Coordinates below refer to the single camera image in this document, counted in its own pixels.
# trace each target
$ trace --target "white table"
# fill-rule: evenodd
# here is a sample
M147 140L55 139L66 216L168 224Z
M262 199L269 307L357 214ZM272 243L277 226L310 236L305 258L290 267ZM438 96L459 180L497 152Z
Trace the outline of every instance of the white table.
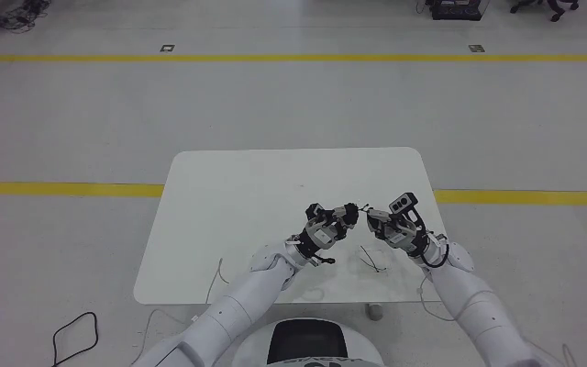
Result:
M348 202L387 210L404 192L434 231L446 233L420 154L411 148L187 151L165 184L134 295L141 304L203 304L216 267L230 281L265 244L299 233L312 203ZM361 260L363 246L381 267ZM377 240L360 216L346 239L325 252L336 264L306 266L278 303L419 300L420 269ZM225 285L216 279L210 301ZM426 282L426 300L438 300Z

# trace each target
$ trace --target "gray floor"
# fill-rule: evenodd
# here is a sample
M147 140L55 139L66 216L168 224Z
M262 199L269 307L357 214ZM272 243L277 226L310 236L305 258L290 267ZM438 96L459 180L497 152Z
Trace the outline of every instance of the gray floor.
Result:
M584 9L432 22L407 1L54 2L2 53L587 53ZM164 183L182 150L411 146L436 189L587 190L586 63L0 63L0 181ZM0 196L0 364L51 364L50 338L83 311L100 342L65 367L127 366L152 307L132 288L158 199ZM440 206L452 239L534 342L587 363L587 208ZM189 320L203 306L166 306ZM438 313L441 305L431 305ZM328 315L390 366L481 366L464 333L419 304L275 306ZM62 355L91 342L88 320ZM157 315L148 346L182 326ZM228 366L233 346L219 365Z

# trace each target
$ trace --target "yellow floor line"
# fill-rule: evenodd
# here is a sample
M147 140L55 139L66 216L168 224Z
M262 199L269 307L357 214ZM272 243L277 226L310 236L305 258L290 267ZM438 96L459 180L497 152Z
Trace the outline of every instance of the yellow floor line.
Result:
M587 206L585 191L435 190L439 204Z
M288 61L587 61L587 54L242 54L242 55L0 55L1 62L288 62Z
M161 197L162 184L0 183L0 195ZM435 190L439 204L587 206L585 191Z
M0 183L0 195L161 197L162 184Z

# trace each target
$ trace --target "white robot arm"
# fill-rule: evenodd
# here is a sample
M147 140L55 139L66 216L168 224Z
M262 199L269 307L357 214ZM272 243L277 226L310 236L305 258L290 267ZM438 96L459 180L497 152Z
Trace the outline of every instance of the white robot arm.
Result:
M334 262L318 253L346 237L359 219L359 209L347 204L325 210L312 204L305 213L308 222L302 233L258 251L249 271L231 283L188 329L155 345L135 366L211 367L238 335L267 312L307 263Z
M520 336L492 288L472 273L470 254L444 235L428 232L416 204L415 196L405 193L389 205L392 213L369 208L371 232L422 268L487 366L549 366Z

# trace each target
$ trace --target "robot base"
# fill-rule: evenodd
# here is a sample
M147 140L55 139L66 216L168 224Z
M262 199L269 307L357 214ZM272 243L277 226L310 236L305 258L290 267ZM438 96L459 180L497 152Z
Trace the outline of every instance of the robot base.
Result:
M375 346L357 331L321 318L290 318L250 334L232 367L261 367L304 357L339 357L383 365Z

